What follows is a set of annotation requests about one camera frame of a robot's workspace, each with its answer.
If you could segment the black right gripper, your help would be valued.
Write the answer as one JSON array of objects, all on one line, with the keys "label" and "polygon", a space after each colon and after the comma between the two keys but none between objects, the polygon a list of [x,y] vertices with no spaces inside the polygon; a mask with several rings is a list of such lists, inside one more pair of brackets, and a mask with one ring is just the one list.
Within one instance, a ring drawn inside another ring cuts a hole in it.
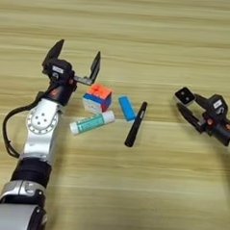
[{"label": "black right gripper", "polygon": [[[195,95],[195,102],[201,108],[209,109],[209,100],[199,94]],[[230,143],[230,121],[228,119],[214,119],[209,115],[204,115],[204,124],[201,123],[197,117],[194,116],[191,110],[183,106],[181,103],[177,103],[178,111],[184,117],[184,119],[191,124],[198,132],[206,132],[210,137],[216,138],[224,146],[228,146]]]}]

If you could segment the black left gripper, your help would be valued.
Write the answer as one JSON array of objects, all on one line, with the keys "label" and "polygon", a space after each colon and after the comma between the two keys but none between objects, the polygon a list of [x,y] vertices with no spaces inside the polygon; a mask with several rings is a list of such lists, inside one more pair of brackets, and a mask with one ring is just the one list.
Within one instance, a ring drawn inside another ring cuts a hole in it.
[{"label": "black left gripper", "polygon": [[[43,61],[43,66],[48,65],[49,61],[54,58],[57,59],[63,49],[64,40],[61,39],[47,52]],[[82,83],[90,86],[94,83],[100,67],[100,52],[98,52],[90,67],[90,78],[77,76],[73,71],[64,71],[63,73],[54,70],[45,70],[44,73],[49,77],[49,87],[44,94],[45,99],[52,100],[55,103],[66,105],[71,94],[77,89],[77,84]]]}]

